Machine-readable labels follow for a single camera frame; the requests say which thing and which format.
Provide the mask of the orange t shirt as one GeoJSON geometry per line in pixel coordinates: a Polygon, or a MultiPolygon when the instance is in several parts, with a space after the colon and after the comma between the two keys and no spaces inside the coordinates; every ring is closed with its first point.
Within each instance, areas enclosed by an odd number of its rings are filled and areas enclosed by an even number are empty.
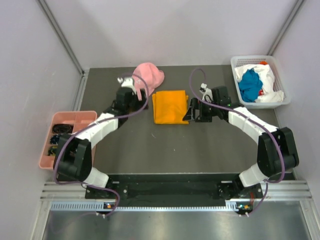
{"type": "Polygon", "coordinates": [[[152,95],[153,121],[158,125],[188,125],[183,120],[188,111],[185,90],[163,90],[152,95]]]}

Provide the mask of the pink baseball cap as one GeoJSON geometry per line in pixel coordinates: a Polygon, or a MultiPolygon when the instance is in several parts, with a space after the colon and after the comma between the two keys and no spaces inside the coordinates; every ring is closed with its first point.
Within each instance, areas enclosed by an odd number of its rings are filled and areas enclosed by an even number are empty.
{"type": "Polygon", "coordinates": [[[148,95],[150,96],[154,92],[154,90],[164,82],[165,74],[162,70],[159,70],[153,63],[145,62],[139,64],[135,68],[132,77],[134,79],[134,87],[137,91],[138,98],[141,99],[141,89],[144,89],[145,92],[147,90],[145,84],[139,77],[141,77],[146,82],[149,92],[148,95]]]}

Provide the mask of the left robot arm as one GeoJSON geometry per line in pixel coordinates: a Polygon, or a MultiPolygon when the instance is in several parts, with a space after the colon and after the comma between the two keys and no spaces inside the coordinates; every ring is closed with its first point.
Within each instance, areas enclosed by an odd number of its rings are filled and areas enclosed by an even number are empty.
{"type": "Polygon", "coordinates": [[[64,134],[59,138],[53,163],[53,176],[64,176],[72,183],[80,183],[96,188],[102,198],[109,198],[114,191],[109,176],[92,163],[92,149],[108,134],[120,128],[129,117],[148,108],[149,90],[142,88],[138,92],[133,86],[122,86],[116,97],[99,117],[85,128],[73,134],[64,134]]]}

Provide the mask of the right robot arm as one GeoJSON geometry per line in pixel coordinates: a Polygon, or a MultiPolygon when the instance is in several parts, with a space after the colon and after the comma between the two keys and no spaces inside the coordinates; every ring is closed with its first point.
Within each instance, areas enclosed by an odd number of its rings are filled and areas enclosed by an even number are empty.
{"type": "Polygon", "coordinates": [[[288,127],[278,128],[251,113],[238,102],[233,103],[225,86],[199,88],[202,98],[194,97],[183,121],[210,123],[218,117],[237,127],[257,144],[256,163],[242,171],[231,182],[217,185],[221,197],[245,198],[252,188],[275,175],[284,178],[285,171],[299,165],[293,132],[288,127]]]}

